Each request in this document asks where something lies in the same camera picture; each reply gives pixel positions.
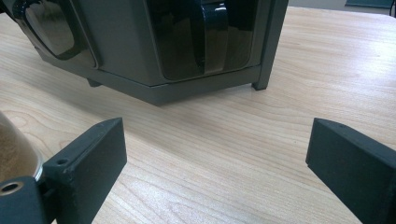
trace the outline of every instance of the dark background object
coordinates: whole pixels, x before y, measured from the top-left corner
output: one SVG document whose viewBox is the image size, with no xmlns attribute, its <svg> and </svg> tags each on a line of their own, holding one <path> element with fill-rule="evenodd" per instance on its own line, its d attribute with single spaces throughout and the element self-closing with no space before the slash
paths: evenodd
<svg viewBox="0 0 396 224">
<path fill-rule="evenodd" d="M 396 223 L 396 151 L 315 119 L 306 163 L 361 222 Z"/>
<path fill-rule="evenodd" d="M 248 83 L 265 89 L 288 6 L 288 0 L 0 1 L 44 61 L 93 87 L 155 105 Z"/>
<path fill-rule="evenodd" d="M 393 0 L 346 0 L 346 7 L 373 7 L 390 9 Z"/>
<path fill-rule="evenodd" d="M 126 163 L 122 120 L 91 127 L 43 165 L 0 183 L 0 223 L 92 223 Z"/>
</svg>

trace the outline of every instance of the cup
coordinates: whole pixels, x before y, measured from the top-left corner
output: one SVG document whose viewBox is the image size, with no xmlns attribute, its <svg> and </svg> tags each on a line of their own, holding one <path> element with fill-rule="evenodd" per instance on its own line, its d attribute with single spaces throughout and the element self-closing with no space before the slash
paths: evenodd
<svg viewBox="0 0 396 224">
<path fill-rule="evenodd" d="M 24 175 L 38 180 L 42 172 L 41 154 L 0 112 L 0 182 Z"/>
</svg>

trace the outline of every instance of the wooden table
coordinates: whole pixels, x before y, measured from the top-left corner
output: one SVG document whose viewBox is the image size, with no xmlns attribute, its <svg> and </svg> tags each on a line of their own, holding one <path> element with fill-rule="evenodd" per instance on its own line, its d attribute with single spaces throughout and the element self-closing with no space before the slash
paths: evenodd
<svg viewBox="0 0 396 224">
<path fill-rule="evenodd" d="M 46 159 L 123 117 L 128 163 L 97 223 L 357 223 L 305 164 L 313 118 L 396 149 L 391 17 L 290 7 L 266 91 L 161 107 L 44 63 L 5 14 L 0 30 L 0 110 Z"/>
</svg>

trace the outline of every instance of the table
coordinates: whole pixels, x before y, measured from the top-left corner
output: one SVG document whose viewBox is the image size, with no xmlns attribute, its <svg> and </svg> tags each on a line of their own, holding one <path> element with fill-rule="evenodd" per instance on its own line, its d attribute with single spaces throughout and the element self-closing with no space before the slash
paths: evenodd
<svg viewBox="0 0 396 224">
<path fill-rule="evenodd" d="M 95 223 L 359 223 L 304 160 L 313 118 L 396 149 L 395 28 L 383 15 L 289 7 L 267 90 L 157 107 L 44 63 L 3 14 L 0 110 L 45 159 L 123 117 L 128 163 Z"/>
</svg>

